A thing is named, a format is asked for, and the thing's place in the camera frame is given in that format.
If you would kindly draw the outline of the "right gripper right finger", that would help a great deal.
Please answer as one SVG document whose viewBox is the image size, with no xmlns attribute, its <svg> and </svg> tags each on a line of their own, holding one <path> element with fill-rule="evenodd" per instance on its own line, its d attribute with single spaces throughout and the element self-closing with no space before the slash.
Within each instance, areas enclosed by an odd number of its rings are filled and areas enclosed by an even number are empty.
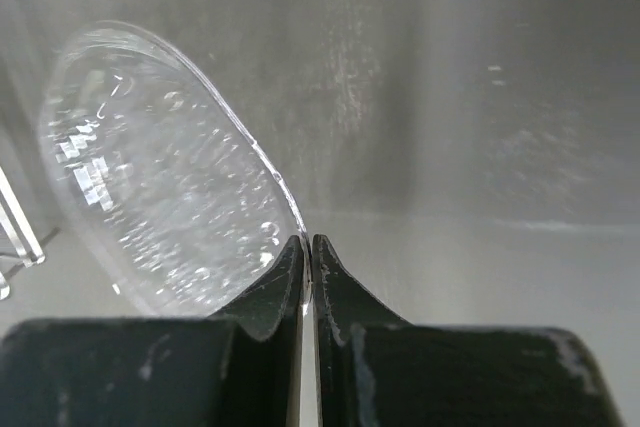
<svg viewBox="0 0 640 427">
<path fill-rule="evenodd" d="M 323 426 L 619 426 L 594 356 L 557 328 L 421 326 L 311 247 Z"/>
</svg>

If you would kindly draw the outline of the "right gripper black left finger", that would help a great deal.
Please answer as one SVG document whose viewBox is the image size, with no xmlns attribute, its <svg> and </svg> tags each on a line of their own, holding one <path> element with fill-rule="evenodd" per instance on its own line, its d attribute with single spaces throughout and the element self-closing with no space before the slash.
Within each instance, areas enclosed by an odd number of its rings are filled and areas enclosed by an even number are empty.
<svg viewBox="0 0 640 427">
<path fill-rule="evenodd" d="M 1 343 L 5 426 L 295 426 L 297 236 L 215 314 L 28 320 Z"/>
</svg>

